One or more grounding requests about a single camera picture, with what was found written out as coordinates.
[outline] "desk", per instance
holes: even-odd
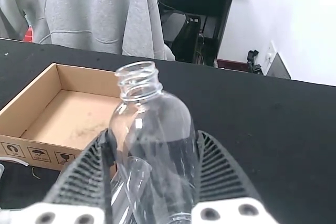
[[[0,40],[0,109],[51,62],[114,71],[142,60]],[[334,224],[336,88],[156,60],[164,89],[189,108],[195,127],[234,156],[281,224]],[[5,164],[0,207],[42,200],[57,172]]]

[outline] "white wire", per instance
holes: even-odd
[[[29,164],[27,162],[24,162],[23,160],[21,159],[18,159],[18,158],[14,158],[14,157],[0,157],[0,160],[2,161],[13,161],[13,162],[17,162],[17,163],[20,163],[24,166],[28,166]]]

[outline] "white object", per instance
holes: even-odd
[[[4,173],[4,170],[5,170],[5,166],[3,166],[2,164],[0,164],[0,179],[1,179],[2,173]]]
[[[192,224],[277,224],[264,206],[252,198],[198,203],[192,210]]]
[[[24,166],[28,166],[29,164],[21,159],[14,158],[14,157],[0,157],[0,160],[2,161],[12,161],[12,162],[17,162],[19,164],[22,164]]]
[[[100,208],[37,203],[10,215],[10,224],[104,224]]]

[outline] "cardboard box flap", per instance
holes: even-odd
[[[60,89],[56,64],[52,64],[0,111],[0,134],[20,137]]]
[[[118,78],[114,72],[57,65],[63,90],[119,97]]]

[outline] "dark wooden desk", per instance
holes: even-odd
[[[116,70],[142,60],[0,40],[0,109],[51,62]],[[197,129],[240,163],[281,224],[335,223],[336,88],[180,62],[156,61],[165,90],[186,103]],[[5,164],[0,207],[43,198],[58,173]]]

